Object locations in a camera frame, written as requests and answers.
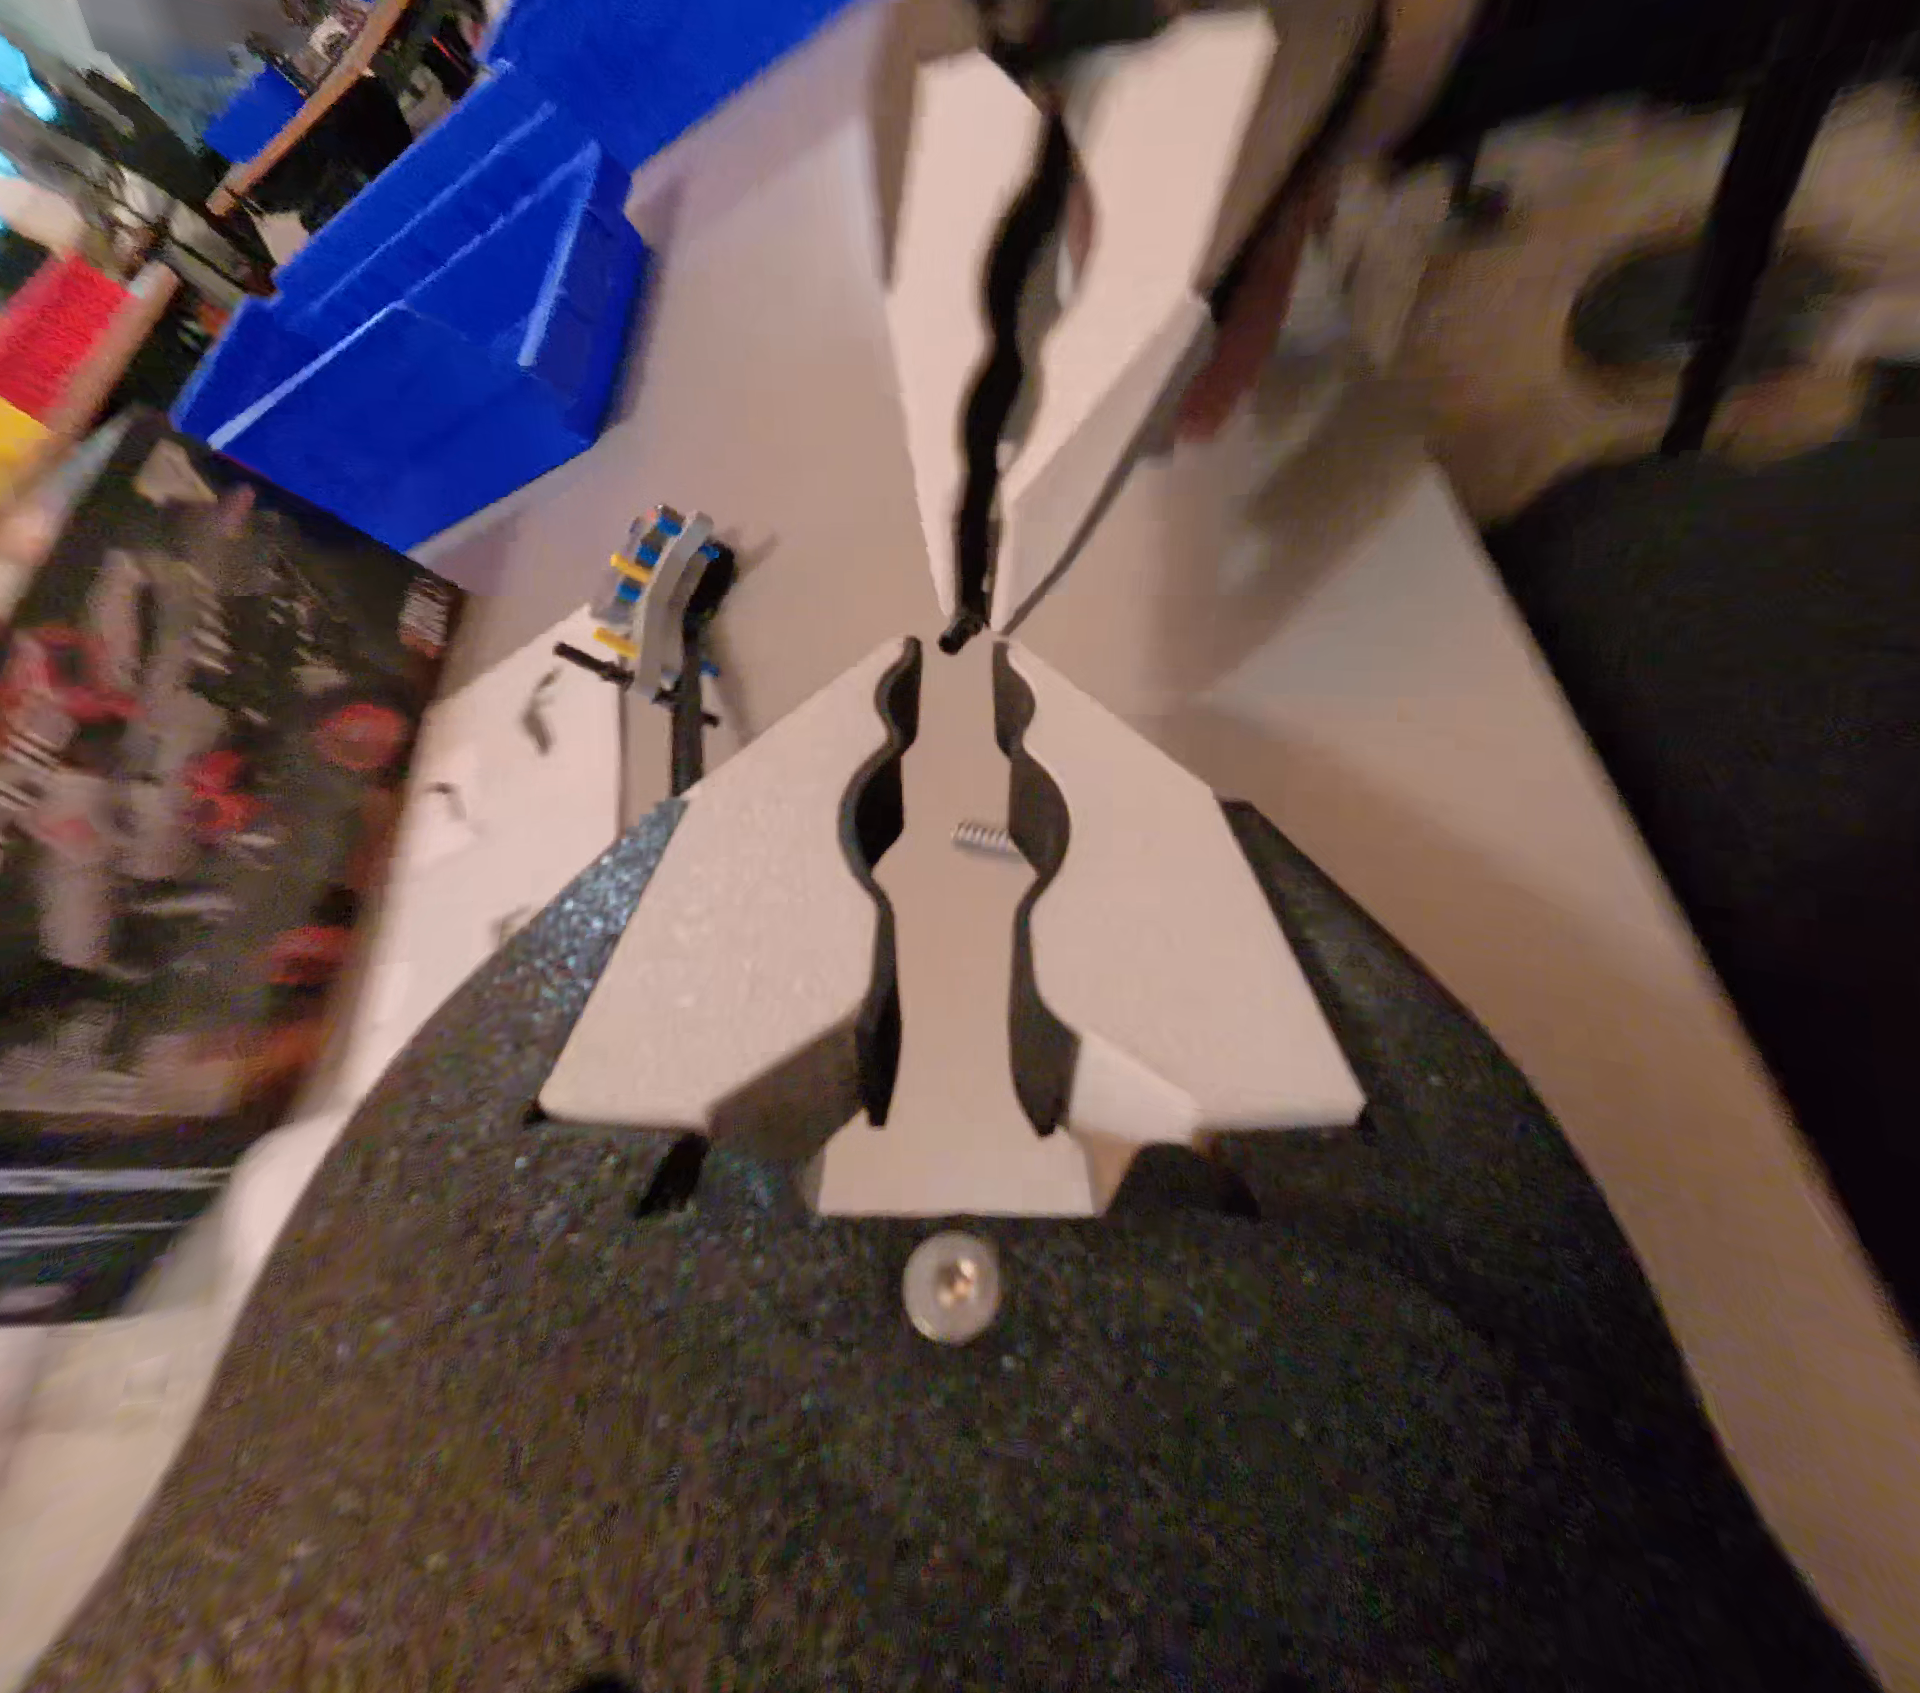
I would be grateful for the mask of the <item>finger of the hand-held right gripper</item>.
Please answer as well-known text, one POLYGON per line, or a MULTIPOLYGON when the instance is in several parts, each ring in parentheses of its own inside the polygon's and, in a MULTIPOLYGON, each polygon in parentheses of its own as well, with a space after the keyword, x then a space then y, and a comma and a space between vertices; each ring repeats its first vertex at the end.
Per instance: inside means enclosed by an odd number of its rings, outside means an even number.
POLYGON ((1059 308, 1043 274, 1072 140, 982 52, 922 68, 917 95, 884 317, 936 605, 945 624, 970 605, 990 626, 1010 426, 1027 409, 1029 480, 1069 431, 1046 381, 1059 308))
POLYGON ((1069 78, 1091 246, 1041 338, 1038 404, 999 485, 998 635, 1085 545, 1198 351, 1204 260, 1279 47, 1265 13, 1185 15, 1069 78))

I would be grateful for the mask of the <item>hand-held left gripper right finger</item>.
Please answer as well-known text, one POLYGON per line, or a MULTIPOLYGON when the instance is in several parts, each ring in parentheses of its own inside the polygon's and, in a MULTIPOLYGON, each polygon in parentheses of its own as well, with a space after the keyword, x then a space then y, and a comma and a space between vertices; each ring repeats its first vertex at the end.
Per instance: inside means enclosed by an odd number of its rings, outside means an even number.
POLYGON ((1019 641, 994 648, 1011 934, 1011 1080, 1108 1214, 1136 1160, 1344 1132, 1367 1092, 1226 805, 1019 641))

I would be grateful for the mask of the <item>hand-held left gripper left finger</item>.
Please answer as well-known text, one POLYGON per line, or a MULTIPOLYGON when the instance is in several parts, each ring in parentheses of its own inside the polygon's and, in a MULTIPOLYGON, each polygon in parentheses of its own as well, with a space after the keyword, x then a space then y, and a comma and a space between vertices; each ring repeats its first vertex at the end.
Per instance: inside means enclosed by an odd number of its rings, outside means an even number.
POLYGON ((922 683, 921 637, 880 641, 671 799, 541 1084, 547 1121, 704 1141, 822 1216, 925 1208, 895 1117, 922 683))

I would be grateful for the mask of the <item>person's right hand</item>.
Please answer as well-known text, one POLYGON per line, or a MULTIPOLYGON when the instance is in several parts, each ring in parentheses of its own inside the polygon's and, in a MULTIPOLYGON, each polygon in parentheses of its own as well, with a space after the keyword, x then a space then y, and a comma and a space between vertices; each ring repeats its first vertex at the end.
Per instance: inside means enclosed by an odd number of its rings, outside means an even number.
POLYGON ((1213 346, 1178 407, 1180 437, 1215 433, 1259 385, 1302 252, 1330 224, 1347 169, 1387 156, 1430 113, 1480 1, 1377 0, 1356 70, 1213 286, 1213 346))

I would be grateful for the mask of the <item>grey and black toy assembly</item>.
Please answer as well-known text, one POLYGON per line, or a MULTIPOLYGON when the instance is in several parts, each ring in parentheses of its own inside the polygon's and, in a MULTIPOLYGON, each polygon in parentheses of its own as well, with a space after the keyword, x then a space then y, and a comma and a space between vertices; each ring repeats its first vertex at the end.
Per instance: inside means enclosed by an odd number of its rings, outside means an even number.
POLYGON ((665 710, 675 797, 705 776, 708 729, 718 726, 705 700, 708 677, 718 677, 708 641, 738 572, 738 554, 710 513, 655 506, 608 556, 606 581, 588 607, 590 645, 553 648, 622 695, 665 710))

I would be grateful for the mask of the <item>black printed toy box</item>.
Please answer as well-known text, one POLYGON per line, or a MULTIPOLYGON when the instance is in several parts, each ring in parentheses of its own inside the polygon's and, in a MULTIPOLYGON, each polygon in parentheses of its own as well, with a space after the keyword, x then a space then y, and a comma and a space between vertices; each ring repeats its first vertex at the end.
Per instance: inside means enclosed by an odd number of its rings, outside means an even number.
POLYGON ((307 1084, 462 609, 150 412, 7 518, 5 1329, 113 1315, 307 1084))

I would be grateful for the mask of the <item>person's dark clothing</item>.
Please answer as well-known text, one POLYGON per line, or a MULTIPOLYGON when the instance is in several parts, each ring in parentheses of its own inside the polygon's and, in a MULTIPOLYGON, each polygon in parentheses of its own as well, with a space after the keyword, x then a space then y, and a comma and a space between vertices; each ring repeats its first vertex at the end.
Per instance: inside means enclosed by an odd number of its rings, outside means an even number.
POLYGON ((1913 1336, 1915 438, 1602 465, 1484 543, 1913 1336))

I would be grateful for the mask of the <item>red plastic box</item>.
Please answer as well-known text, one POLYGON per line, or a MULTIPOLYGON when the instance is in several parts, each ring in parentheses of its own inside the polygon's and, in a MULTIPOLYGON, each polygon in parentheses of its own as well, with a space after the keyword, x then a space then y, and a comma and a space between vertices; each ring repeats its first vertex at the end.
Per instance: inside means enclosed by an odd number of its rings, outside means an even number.
POLYGON ((2 312, 2 403, 50 425, 134 292, 82 255, 48 258, 2 312))

